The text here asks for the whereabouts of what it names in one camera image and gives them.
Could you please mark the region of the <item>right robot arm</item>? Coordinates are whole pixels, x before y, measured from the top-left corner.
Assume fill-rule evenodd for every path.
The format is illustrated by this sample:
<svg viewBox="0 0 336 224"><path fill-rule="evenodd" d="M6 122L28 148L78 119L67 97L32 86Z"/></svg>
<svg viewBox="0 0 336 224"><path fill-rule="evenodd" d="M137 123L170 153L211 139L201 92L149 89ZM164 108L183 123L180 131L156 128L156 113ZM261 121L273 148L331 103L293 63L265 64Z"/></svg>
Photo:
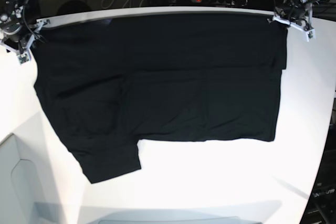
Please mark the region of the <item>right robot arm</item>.
<svg viewBox="0 0 336 224"><path fill-rule="evenodd" d="M40 0L1 0L1 46L23 57L35 41L45 42L40 34Z"/></svg>

